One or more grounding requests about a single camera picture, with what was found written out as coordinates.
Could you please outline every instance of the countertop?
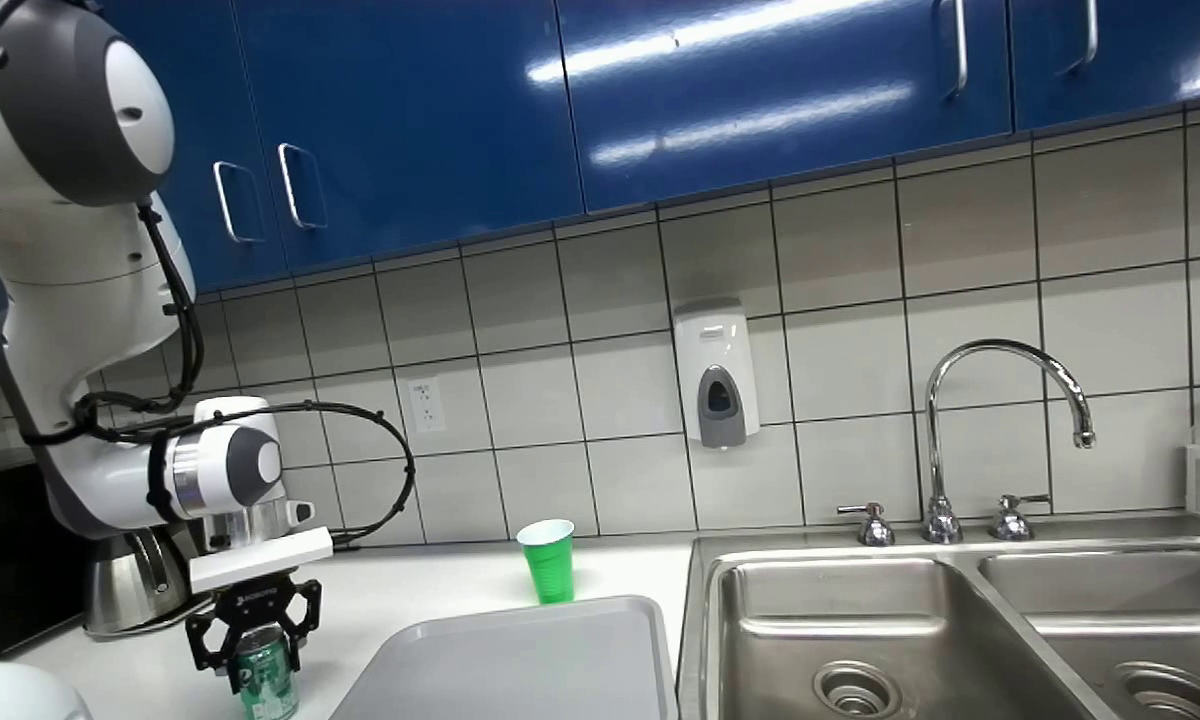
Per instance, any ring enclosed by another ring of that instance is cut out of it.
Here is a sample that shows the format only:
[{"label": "countertop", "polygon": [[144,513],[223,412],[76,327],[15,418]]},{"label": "countertop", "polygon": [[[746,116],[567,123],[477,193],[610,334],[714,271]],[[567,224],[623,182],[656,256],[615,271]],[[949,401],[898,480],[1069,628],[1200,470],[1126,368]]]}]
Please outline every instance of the countertop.
[{"label": "countertop", "polygon": [[[579,545],[575,596],[649,596],[665,612],[669,660],[674,669],[686,539]],[[494,607],[531,607],[527,570],[515,547],[426,547],[335,557],[296,574],[323,584],[323,625],[296,673],[301,720],[323,720],[347,695],[374,649],[407,625]],[[184,628],[94,644],[73,628],[31,651],[66,680],[94,720],[235,720],[241,702],[223,677],[197,673]]]}]

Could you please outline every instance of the soap dispenser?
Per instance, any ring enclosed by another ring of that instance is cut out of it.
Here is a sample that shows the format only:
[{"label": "soap dispenser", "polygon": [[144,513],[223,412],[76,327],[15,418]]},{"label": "soap dispenser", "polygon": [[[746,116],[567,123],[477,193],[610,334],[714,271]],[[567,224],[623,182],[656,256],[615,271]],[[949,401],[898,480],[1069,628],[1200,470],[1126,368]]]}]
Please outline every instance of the soap dispenser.
[{"label": "soap dispenser", "polygon": [[758,434],[752,334],[741,306],[674,312],[674,358],[686,440],[736,450]]}]

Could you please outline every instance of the green cup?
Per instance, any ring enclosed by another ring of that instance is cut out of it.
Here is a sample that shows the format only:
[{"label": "green cup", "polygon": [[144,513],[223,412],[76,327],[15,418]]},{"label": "green cup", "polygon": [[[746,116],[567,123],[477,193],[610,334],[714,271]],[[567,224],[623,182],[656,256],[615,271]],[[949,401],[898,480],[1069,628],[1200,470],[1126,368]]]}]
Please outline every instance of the green cup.
[{"label": "green cup", "polygon": [[540,605],[572,602],[572,520],[537,520],[515,533]]}]

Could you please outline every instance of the faucet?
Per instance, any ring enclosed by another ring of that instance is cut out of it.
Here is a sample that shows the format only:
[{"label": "faucet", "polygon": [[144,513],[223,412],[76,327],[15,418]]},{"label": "faucet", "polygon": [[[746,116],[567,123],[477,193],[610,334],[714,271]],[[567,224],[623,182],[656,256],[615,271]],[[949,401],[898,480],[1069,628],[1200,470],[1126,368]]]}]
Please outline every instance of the faucet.
[{"label": "faucet", "polygon": [[1019,343],[1019,341],[969,341],[958,349],[950,349],[929,376],[929,392],[922,392],[922,421],[929,421],[929,503],[922,503],[922,537],[931,545],[958,545],[965,529],[950,513],[949,500],[949,480],[945,480],[945,456],[935,452],[935,392],[945,389],[945,376],[965,359],[965,358],[980,358],[980,351],[1007,351],[1007,358],[1023,358],[1031,364],[1041,364],[1063,392],[1071,406],[1071,440],[1076,450],[1091,450],[1096,434],[1091,434],[1091,412],[1086,412],[1086,398],[1080,389],[1080,382],[1069,374],[1069,364],[1052,359],[1048,351]]}]

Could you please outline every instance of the cabinet handle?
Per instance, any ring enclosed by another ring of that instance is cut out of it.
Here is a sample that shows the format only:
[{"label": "cabinet handle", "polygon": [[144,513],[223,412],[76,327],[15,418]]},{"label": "cabinet handle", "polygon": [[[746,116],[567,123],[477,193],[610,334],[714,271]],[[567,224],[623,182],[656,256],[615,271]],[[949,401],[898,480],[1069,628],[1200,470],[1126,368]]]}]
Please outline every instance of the cabinet handle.
[{"label": "cabinet handle", "polygon": [[303,211],[303,203],[301,203],[301,197],[296,197],[296,182],[290,182],[290,175],[296,175],[296,172],[290,172],[290,160],[307,160],[311,172],[315,172],[315,156],[303,152],[301,145],[277,145],[277,156],[279,156],[279,182],[283,182],[283,203],[288,203],[290,228],[301,228],[301,234],[320,234],[323,219]]},{"label": "cabinet handle", "polygon": [[1091,66],[1100,50],[1105,50],[1105,26],[1096,13],[1096,0],[1082,0],[1082,55],[1076,66],[1069,66],[1069,73]]},{"label": "cabinet handle", "polygon": [[229,228],[230,245],[254,245],[254,237],[247,237],[235,224],[235,203],[230,203],[230,193],[229,193],[229,175],[247,175],[247,169],[241,169],[230,160],[211,160],[217,211],[223,215],[223,228]]},{"label": "cabinet handle", "polygon": [[950,26],[955,26],[955,88],[950,95],[958,95],[969,88],[969,3],[950,0]]}]

